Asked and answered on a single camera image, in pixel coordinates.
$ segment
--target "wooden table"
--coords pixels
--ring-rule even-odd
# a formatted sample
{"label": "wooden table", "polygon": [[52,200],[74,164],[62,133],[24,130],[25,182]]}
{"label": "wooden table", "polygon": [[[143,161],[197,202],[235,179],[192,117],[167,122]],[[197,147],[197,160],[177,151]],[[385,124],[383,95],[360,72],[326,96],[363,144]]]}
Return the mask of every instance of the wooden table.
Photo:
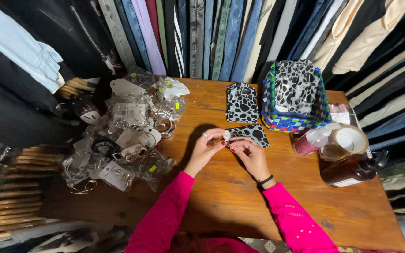
{"label": "wooden table", "polygon": [[[248,125],[226,121],[225,90],[230,82],[180,80],[191,91],[188,108],[177,124],[176,134],[161,141],[162,152],[180,163],[162,179],[158,192],[183,169],[194,141],[204,130]],[[331,103],[347,103],[343,92],[327,94]],[[290,134],[267,129],[265,133],[271,145],[265,149],[270,172],[338,246],[405,251],[405,239],[377,177],[345,188],[329,187],[319,176],[322,161],[317,154],[301,157],[291,147]],[[56,179],[45,196],[42,215],[134,227],[159,196],[144,181],[137,181],[128,193],[104,182],[87,195],[71,194],[69,190],[61,178]],[[227,148],[197,175],[181,229],[281,240],[256,181]]]}

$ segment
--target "colorful woven basket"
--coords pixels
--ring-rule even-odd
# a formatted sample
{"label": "colorful woven basket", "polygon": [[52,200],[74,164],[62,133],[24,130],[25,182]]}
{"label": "colorful woven basket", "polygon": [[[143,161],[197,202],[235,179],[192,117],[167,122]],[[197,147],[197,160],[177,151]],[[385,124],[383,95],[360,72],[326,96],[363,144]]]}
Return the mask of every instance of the colorful woven basket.
{"label": "colorful woven basket", "polygon": [[324,89],[323,78],[319,68],[315,69],[315,75],[319,77],[319,89],[314,105],[315,116],[313,120],[278,115],[278,111],[274,107],[274,74],[277,63],[278,62],[273,63],[266,79],[263,81],[262,121],[266,127],[278,132],[303,134],[311,128],[318,129],[324,127],[326,124],[332,123],[328,98],[326,97],[326,89]]}

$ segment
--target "hand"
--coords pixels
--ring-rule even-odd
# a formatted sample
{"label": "hand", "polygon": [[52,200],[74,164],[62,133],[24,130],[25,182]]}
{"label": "hand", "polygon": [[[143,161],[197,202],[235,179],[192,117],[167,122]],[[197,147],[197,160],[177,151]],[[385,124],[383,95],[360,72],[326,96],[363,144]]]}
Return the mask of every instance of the hand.
{"label": "hand", "polygon": [[210,161],[212,156],[226,146],[226,141],[221,141],[215,146],[207,147],[207,142],[212,138],[219,138],[223,136],[226,130],[220,128],[213,128],[205,131],[206,136],[201,135],[196,141],[195,148],[193,149],[192,157],[185,167],[184,172],[193,178],[200,172],[203,167]]}
{"label": "hand", "polygon": [[[246,170],[257,182],[262,182],[271,176],[262,146],[249,137],[233,137],[231,141],[234,142],[229,144],[231,146],[230,150],[242,160]],[[277,181],[273,178],[264,183],[262,187],[268,189],[275,184],[277,184]]]}

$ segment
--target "woman's left hand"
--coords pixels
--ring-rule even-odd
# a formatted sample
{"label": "woman's left hand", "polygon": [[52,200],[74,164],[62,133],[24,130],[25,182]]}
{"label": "woman's left hand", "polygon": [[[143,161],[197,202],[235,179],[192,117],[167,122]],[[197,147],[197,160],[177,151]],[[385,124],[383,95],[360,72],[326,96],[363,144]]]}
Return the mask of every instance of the woman's left hand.
{"label": "woman's left hand", "polygon": [[211,148],[207,146],[207,142],[209,140],[211,140],[212,138],[223,136],[225,131],[225,129],[221,128],[209,129],[205,131],[207,137],[201,135],[201,137],[198,138],[195,148],[193,149],[192,157],[190,158],[187,167],[185,167],[184,169],[185,173],[194,178],[196,174],[198,174],[198,172],[200,172],[203,167],[210,161],[212,156],[226,146],[226,141],[224,140],[217,143]]}

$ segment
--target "packing tape roll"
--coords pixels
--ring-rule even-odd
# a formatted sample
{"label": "packing tape roll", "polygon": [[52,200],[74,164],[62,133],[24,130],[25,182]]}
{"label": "packing tape roll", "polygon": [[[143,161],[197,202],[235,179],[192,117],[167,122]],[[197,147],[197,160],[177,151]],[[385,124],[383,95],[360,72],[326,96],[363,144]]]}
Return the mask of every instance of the packing tape roll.
{"label": "packing tape roll", "polygon": [[368,138],[365,133],[355,126],[341,125],[340,129],[332,131],[326,150],[336,158],[345,158],[354,153],[365,153],[368,149]]}

